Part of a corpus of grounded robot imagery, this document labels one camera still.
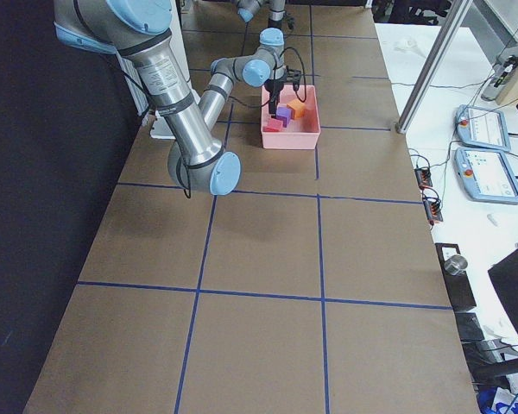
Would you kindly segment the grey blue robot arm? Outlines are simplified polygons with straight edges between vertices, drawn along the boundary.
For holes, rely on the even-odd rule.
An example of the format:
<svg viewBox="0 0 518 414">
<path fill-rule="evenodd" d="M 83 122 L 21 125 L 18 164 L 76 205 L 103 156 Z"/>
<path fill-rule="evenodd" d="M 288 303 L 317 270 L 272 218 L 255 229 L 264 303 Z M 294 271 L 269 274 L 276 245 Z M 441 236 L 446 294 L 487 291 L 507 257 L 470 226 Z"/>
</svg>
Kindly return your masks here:
<svg viewBox="0 0 518 414">
<path fill-rule="evenodd" d="M 269 28 L 282 29 L 285 22 L 290 31 L 294 30 L 294 19 L 286 12 L 285 0 L 232 0 L 231 3 L 237 8 L 237 14 L 245 23 L 249 23 L 263 5 L 267 4 Z"/>
<path fill-rule="evenodd" d="M 58 39 L 69 47 L 131 61 L 174 135 L 167 157 L 171 179 L 187 196 L 195 191 L 227 195 L 237 186 L 241 162 L 212 136 L 212 127 L 237 81 L 265 87 L 268 112 L 276 112 L 287 83 L 281 31 L 285 3 L 270 2 L 268 28 L 260 33 L 253 54 L 212 63 L 212 77 L 200 99 L 171 48 L 173 12 L 169 1 L 56 1 L 54 26 Z"/>
</svg>

